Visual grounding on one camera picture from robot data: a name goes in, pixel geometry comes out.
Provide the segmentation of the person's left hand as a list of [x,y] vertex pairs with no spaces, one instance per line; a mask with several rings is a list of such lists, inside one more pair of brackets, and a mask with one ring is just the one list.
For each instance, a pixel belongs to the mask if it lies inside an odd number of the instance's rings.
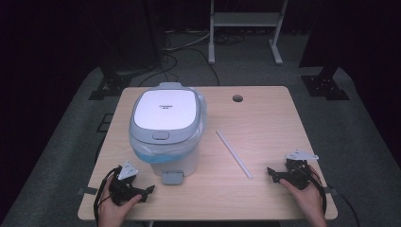
[[109,191],[111,181],[112,178],[107,180],[100,197],[100,205],[97,209],[99,215],[98,227],[120,227],[132,207],[142,199],[141,195],[136,195],[123,205],[116,205],[111,199]]

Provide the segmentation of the white drinking straw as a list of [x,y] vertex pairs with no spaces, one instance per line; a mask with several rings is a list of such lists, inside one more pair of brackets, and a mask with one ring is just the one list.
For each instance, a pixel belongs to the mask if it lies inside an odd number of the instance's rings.
[[234,148],[230,145],[224,134],[217,130],[216,134],[218,135],[219,139],[221,142],[224,144],[224,146],[229,150],[233,158],[235,159],[236,163],[239,165],[241,170],[244,172],[244,174],[247,176],[248,179],[253,179],[253,175],[250,172],[250,170],[246,167],[246,165],[243,163],[243,161],[240,159],[240,157],[237,155],[235,152]]

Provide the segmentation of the white metal stand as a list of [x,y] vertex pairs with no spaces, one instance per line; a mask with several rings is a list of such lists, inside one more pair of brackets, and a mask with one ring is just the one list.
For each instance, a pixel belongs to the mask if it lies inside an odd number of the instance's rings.
[[282,0],[281,9],[277,12],[218,12],[215,11],[215,0],[210,0],[208,62],[216,62],[215,30],[218,27],[273,27],[274,35],[269,39],[270,50],[277,65],[283,65],[277,47],[278,38],[284,22],[288,0]]

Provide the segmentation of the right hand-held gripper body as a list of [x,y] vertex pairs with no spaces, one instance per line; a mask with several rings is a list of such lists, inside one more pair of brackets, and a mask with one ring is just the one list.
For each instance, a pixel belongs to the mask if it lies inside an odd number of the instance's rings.
[[288,181],[298,189],[305,189],[311,178],[308,161],[317,161],[318,159],[318,155],[302,150],[295,150],[287,154],[285,166],[289,174]]

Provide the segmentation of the black stand base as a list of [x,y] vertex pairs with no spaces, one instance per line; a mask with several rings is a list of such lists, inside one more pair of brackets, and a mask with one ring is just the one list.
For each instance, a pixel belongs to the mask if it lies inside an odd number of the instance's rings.
[[310,96],[323,96],[327,100],[348,100],[348,95],[334,81],[337,66],[324,66],[318,75],[301,76]]
[[112,66],[100,66],[103,77],[98,87],[89,95],[89,100],[103,100],[106,96],[120,96],[127,88],[133,73],[127,70],[118,70]]

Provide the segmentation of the person's right hand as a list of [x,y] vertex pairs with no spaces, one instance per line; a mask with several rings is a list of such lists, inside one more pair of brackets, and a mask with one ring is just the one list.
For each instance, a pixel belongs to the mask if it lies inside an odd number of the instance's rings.
[[323,199],[319,189],[313,183],[309,184],[303,190],[296,188],[285,179],[282,179],[280,184],[293,196],[306,219],[316,217],[325,218]]

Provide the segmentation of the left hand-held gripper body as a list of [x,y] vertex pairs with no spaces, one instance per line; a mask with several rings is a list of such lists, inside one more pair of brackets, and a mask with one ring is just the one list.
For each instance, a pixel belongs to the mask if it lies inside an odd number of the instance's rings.
[[129,201],[134,196],[141,194],[140,189],[132,186],[137,174],[138,169],[129,161],[126,161],[124,165],[118,166],[115,169],[112,182],[109,186],[109,191],[115,204],[121,205],[123,202]]

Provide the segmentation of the white pedal bin grey lid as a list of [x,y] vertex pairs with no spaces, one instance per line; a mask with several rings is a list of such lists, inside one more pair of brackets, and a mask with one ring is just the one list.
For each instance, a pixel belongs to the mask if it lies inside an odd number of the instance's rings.
[[198,166],[198,144],[207,124],[202,93],[179,82],[162,82],[142,93],[132,109],[130,143],[166,185],[179,185]]

